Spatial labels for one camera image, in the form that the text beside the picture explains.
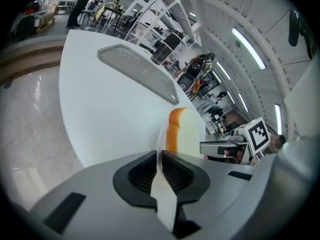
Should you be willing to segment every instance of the ceiling light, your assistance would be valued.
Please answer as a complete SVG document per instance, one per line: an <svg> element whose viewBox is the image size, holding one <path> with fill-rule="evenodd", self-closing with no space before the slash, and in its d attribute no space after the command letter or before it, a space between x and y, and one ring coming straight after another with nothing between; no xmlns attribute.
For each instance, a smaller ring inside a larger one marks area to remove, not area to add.
<svg viewBox="0 0 320 240"><path fill-rule="evenodd" d="M231 80L230 76L228 75L227 71L225 71L225 69L221 66L221 64L217 61L216 62L218 64L218 66L220 67L220 69L223 71L223 73L225 73L226 77Z"/></svg>
<svg viewBox="0 0 320 240"><path fill-rule="evenodd" d="M234 27L232 29L232 33L240 40L241 43L248 49L251 53L252 57L255 59L256 63L258 63L260 69L264 70L266 65L256 52L255 48L248 42L248 40Z"/></svg>
<svg viewBox="0 0 320 240"><path fill-rule="evenodd" d="M219 81L219 83L221 83L221 80L219 79L219 77L216 75L216 73L212 70L212 73L214 74L215 78Z"/></svg>
<svg viewBox="0 0 320 240"><path fill-rule="evenodd" d="M229 98L232 100L233 104L236 104L234 99L231 97L230 93L227 91L228 95L229 95Z"/></svg>
<svg viewBox="0 0 320 240"><path fill-rule="evenodd" d="M278 134L282 134L281 107L278 104L275 104L274 107L276 115L276 125L278 127Z"/></svg>
<svg viewBox="0 0 320 240"><path fill-rule="evenodd" d="M243 104L243 106L244 106L245 111L249 112L248 109L247 109L246 103L245 103L245 101L244 101L244 98L242 98L242 96L241 96L240 93L239 93L239 96L240 96L240 99L241 99L241 101L242 101L242 104Z"/></svg>

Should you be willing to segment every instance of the fluorescent light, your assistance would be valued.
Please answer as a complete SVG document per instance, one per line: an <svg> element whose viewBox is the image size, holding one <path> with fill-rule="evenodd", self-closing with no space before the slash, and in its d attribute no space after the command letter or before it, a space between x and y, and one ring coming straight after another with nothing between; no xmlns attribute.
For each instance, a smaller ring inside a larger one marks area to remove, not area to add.
<svg viewBox="0 0 320 240"><path fill-rule="evenodd" d="M278 127L278 134L282 134L282 119L281 119L281 107L278 104L274 105L276 114L276 124Z"/></svg>
<svg viewBox="0 0 320 240"><path fill-rule="evenodd" d="M248 40L234 27L232 29L232 33L243 43L243 45L248 49L251 53L252 57L255 59L256 63L258 63L260 69L264 70L266 65L256 52L255 48L248 42Z"/></svg>
<svg viewBox="0 0 320 240"><path fill-rule="evenodd" d="M214 74L215 78L218 79L219 83L221 83L221 80L219 79L219 77L216 75L216 73L212 70L212 73Z"/></svg>
<svg viewBox="0 0 320 240"><path fill-rule="evenodd" d="M242 98L242 96L241 96L240 93L239 93L239 96L240 96L240 99L241 99L241 101L242 101L242 104L243 104L243 106L244 106L245 111L248 112L248 109L247 109L246 103L245 103L245 101L244 101L244 98Z"/></svg>
<svg viewBox="0 0 320 240"><path fill-rule="evenodd" d="M225 69L221 66L221 64L217 61L216 62L218 64L218 66L220 67L220 69L223 71L223 73L225 73L226 77L231 80L230 76L228 75L227 71L225 71Z"/></svg>
<svg viewBox="0 0 320 240"><path fill-rule="evenodd" d="M229 95L229 98L232 100L233 104L236 104L234 99L231 97L230 93L227 91L228 95Z"/></svg>

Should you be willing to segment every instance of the white table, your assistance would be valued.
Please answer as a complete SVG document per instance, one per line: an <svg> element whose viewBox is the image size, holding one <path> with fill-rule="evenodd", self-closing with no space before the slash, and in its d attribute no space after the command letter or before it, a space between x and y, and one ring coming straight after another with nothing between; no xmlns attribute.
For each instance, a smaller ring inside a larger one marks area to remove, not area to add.
<svg viewBox="0 0 320 240"><path fill-rule="evenodd" d="M60 105L70 142L82 165L155 150L161 127L176 108L190 108L196 113L199 139L205 141L205 122L163 66L158 69L174 82L178 105L97 58L99 49L116 44L132 47L151 62L151 54L143 48L90 31L70 30L63 48Z"/></svg>

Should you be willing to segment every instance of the bread slice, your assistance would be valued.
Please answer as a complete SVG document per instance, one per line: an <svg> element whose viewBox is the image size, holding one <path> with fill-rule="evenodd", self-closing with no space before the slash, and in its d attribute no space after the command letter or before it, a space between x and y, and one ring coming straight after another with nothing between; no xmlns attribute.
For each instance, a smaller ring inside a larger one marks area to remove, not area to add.
<svg viewBox="0 0 320 240"><path fill-rule="evenodd" d="M202 158L195 113L189 108L172 110L166 132L166 150Z"/></svg>

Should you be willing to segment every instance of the white pillar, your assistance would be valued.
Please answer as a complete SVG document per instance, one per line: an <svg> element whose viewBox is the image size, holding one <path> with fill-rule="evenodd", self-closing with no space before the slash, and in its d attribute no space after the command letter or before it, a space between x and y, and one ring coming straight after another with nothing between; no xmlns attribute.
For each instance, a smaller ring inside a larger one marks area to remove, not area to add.
<svg viewBox="0 0 320 240"><path fill-rule="evenodd" d="M133 1L130 5L129 5L129 8L126 9L125 13L123 15L128 15L132 9L136 6L137 2L136 1Z"/></svg>

